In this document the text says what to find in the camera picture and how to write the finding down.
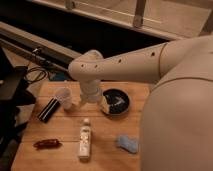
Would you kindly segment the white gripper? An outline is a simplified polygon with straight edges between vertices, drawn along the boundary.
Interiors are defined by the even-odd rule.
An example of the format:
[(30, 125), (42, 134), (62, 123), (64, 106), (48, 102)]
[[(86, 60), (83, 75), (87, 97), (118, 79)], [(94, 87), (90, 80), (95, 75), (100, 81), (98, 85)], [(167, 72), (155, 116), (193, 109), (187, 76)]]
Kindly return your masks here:
[[(102, 98), (101, 82), (99, 80), (80, 82), (80, 97), (86, 103), (97, 103)], [(110, 105), (105, 97), (100, 103), (100, 110), (104, 113), (110, 112)]]

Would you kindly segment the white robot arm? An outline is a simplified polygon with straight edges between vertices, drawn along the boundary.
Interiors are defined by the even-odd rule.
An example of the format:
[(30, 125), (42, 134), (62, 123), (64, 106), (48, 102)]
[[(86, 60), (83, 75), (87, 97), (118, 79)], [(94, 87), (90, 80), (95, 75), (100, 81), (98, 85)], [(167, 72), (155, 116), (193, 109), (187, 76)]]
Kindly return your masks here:
[(140, 122), (141, 171), (213, 171), (213, 35), (110, 58), (91, 50), (68, 72), (85, 97), (99, 80), (153, 86)]

